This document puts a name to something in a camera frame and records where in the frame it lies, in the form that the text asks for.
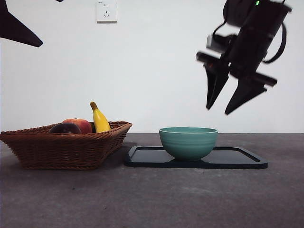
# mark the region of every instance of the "bowl rim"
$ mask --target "bowl rim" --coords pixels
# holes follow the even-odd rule
[[[208,129],[211,130],[210,132],[174,132],[170,131],[170,128],[199,128],[199,129]],[[176,134],[209,134],[209,133],[218,133],[218,130],[208,127],[163,127],[158,130],[159,132],[167,132],[167,133],[176,133]]]

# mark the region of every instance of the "woven basket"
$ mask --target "woven basket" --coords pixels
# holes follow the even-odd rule
[[[56,124],[18,131],[1,132],[2,140],[24,169],[92,170],[119,149],[132,124],[109,122],[102,133],[48,133]]]

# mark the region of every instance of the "dark plum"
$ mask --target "dark plum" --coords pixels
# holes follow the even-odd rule
[[[72,134],[81,134],[80,128],[74,123],[59,123],[53,126],[49,133],[72,133]]]

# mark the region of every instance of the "green bowl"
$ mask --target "green bowl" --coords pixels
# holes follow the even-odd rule
[[[202,127],[167,127],[159,130],[168,154],[180,161],[198,161],[215,146],[218,131]]]

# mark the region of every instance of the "white wall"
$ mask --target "white wall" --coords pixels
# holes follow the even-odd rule
[[[283,56],[258,70],[277,78],[277,85],[228,116],[237,80],[230,77],[208,111],[207,77],[195,60],[222,23],[225,0],[118,0],[117,24],[96,23],[96,1],[7,0],[44,44],[0,39],[2,131],[67,118],[91,121],[89,102],[95,101],[108,120],[133,123],[130,132],[205,126],[226,133],[304,133],[302,0],[286,1],[293,12],[285,19]],[[219,30],[232,32],[238,29]]]

